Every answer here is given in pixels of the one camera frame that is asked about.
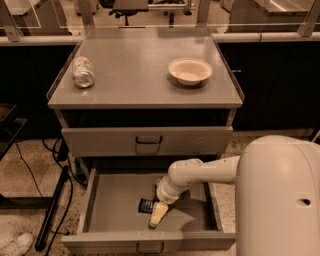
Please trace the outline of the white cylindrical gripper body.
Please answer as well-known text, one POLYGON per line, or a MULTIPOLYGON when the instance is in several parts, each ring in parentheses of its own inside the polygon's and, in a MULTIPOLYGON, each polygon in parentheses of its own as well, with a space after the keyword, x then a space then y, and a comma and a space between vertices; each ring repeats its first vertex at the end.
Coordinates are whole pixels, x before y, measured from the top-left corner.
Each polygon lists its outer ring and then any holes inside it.
POLYGON ((174 184, 168 176, 164 176, 157 183, 156 196, 166 204, 173 204, 183 192, 184 187, 174 184))

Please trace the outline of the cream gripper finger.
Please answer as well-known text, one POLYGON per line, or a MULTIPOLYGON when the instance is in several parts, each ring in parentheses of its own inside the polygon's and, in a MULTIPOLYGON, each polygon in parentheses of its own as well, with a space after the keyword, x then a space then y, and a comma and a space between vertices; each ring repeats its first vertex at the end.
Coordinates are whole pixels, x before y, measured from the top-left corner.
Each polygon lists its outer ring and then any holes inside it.
POLYGON ((156 202, 153 206, 152 214, 150 216, 149 225, 153 228, 157 227, 165 216, 169 206, 163 202, 156 202))

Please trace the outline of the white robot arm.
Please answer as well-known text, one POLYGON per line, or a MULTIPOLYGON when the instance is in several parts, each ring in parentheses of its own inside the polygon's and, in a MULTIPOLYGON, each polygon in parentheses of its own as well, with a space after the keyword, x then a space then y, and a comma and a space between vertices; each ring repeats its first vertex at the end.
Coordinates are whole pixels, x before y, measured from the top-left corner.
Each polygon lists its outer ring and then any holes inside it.
POLYGON ((201 182, 235 185, 237 256, 320 256, 320 145, 271 135, 239 156, 176 161, 158 182, 150 225, 201 182))

